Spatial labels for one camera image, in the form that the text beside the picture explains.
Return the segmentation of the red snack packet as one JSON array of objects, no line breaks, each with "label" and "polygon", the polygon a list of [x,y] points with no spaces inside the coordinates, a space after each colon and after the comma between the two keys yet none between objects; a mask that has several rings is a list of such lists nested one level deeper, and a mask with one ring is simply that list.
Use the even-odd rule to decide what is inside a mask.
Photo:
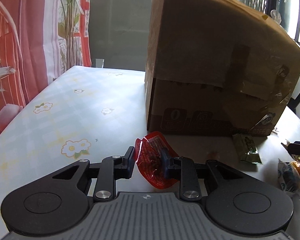
[{"label": "red snack packet", "polygon": [[164,168],[161,160],[161,150],[166,149],[168,157],[179,155],[169,145],[162,133],[155,131],[142,139],[135,141],[134,160],[142,176],[156,189],[167,189],[178,181],[167,179],[164,176]]}]

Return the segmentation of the white orange snack packet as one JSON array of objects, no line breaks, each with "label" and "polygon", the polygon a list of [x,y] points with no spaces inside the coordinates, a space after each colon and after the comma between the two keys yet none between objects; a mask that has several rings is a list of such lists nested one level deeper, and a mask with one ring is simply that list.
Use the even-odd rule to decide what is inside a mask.
[{"label": "white orange snack packet", "polygon": [[292,161],[278,159],[277,174],[281,190],[292,197],[300,193],[300,156],[292,155]]}]

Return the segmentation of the black exercise machine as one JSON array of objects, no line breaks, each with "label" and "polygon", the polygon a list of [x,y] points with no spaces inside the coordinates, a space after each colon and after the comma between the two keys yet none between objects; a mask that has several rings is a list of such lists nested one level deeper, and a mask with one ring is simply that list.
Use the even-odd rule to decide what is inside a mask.
[{"label": "black exercise machine", "polygon": [[294,99],[294,98],[290,98],[289,103],[288,103],[288,107],[291,111],[293,111],[294,114],[296,114],[296,108],[298,107],[298,105],[300,104],[300,93],[298,94],[298,96]]}]

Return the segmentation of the green snack packet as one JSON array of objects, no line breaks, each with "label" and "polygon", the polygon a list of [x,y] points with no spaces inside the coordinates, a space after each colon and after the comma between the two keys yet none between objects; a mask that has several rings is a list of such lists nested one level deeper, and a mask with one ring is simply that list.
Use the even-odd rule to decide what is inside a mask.
[{"label": "green snack packet", "polygon": [[251,136],[246,134],[235,134],[232,138],[240,161],[251,164],[262,164],[257,147]]}]

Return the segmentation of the floral checked tablecloth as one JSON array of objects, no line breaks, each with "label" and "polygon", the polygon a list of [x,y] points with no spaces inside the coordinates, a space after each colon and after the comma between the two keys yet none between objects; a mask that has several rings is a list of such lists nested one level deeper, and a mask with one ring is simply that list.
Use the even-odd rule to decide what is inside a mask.
[{"label": "floral checked tablecloth", "polygon": [[[75,66],[0,135],[0,206],[13,190],[86,158],[123,155],[146,134],[145,73]],[[0,239],[7,233],[0,214]]]}]

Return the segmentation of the brown cardboard box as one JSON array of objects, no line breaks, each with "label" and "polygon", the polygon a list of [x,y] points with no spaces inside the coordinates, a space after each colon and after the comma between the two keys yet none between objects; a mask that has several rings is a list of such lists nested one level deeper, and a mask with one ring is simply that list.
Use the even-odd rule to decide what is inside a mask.
[{"label": "brown cardboard box", "polygon": [[300,46],[237,0],[152,0],[147,130],[270,135],[300,77]]}]

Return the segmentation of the red patterned curtain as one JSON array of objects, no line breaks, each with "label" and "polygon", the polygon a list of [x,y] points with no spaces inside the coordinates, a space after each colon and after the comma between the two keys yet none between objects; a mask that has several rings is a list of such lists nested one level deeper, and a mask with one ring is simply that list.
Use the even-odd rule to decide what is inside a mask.
[{"label": "red patterned curtain", "polygon": [[0,134],[73,66],[91,66],[90,0],[0,0]]}]

